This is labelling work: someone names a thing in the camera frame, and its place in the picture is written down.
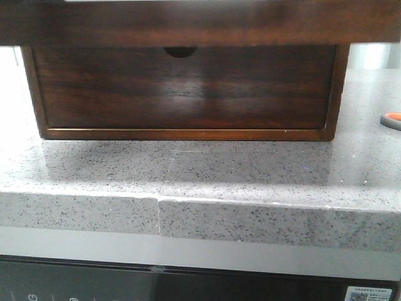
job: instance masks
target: touch control icon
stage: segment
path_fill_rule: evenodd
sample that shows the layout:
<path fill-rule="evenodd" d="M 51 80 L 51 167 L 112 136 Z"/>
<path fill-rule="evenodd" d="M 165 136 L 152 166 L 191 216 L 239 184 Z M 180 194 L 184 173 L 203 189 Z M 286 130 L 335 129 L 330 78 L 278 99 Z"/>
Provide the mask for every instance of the touch control icon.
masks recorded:
<path fill-rule="evenodd" d="M 37 298 L 36 295 L 29 294 L 29 295 L 28 295 L 28 300 L 29 300 L 29 301 L 38 301 L 38 298 Z"/>

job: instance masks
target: wooden frame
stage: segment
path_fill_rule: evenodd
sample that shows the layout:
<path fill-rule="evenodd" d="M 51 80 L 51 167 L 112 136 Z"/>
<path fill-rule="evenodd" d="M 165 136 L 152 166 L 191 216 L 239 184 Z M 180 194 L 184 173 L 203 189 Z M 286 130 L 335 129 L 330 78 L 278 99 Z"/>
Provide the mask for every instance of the wooden frame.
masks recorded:
<path fill-rule="evenodd" d="M 336 45 L 401 32 L 398 0 L 16 2 L 0 4 L 2 45 Z"/>
<path fill-rule="evenodd" d="M 340 108 L 349 45 L 337 45 L 330 99 L 323 129 L 86 129 L 49 127 L 31 48 L 23 48 L 29 88 L 39 132 L 46 139 L 139 139 L 139 140 L 331 140 Z"/>

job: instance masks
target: black glass cooktop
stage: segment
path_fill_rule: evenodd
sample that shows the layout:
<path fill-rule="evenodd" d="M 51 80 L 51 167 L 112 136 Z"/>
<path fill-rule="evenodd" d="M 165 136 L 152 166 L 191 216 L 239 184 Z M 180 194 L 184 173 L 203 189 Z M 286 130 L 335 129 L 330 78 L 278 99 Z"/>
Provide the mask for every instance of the black glass cooktop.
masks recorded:
<path fill-rule="evenodd" d="M 398 282 L 0 256 L 0 301 L 369 301 Z"/>

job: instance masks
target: wooden drawer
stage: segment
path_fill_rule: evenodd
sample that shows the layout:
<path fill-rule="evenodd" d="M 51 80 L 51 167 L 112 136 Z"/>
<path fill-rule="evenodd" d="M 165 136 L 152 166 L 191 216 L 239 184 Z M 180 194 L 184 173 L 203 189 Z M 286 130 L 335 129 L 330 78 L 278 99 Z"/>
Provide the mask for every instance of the wooden drawer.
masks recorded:
<path fill-rule="evenodd" d="M 24 59 L 44 138 L 330 140 L 347 51 L 38 47 Z"/>

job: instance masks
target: dark wood grain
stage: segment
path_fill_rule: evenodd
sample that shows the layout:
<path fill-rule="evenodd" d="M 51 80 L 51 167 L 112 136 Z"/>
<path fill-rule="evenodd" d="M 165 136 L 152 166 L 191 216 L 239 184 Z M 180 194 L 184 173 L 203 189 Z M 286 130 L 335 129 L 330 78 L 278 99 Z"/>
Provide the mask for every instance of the dark wood grain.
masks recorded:
<path fill-rule="evenodd" d="M 323 129 L 334 46 L 33 50 L 48 127 Z"/>
<path fill-rule="evenodd" d="M 0 4 L 0 45 L 334 45 L 400 32 L 399 0 Z"/>
<path fill-rule="evenodd" d="M 350 45 L 337 45 L 336 47 L 335 64 L 325 125 L 325 140 L 327 141 L 332 140 L 336 132 L 349 52 Z"/>

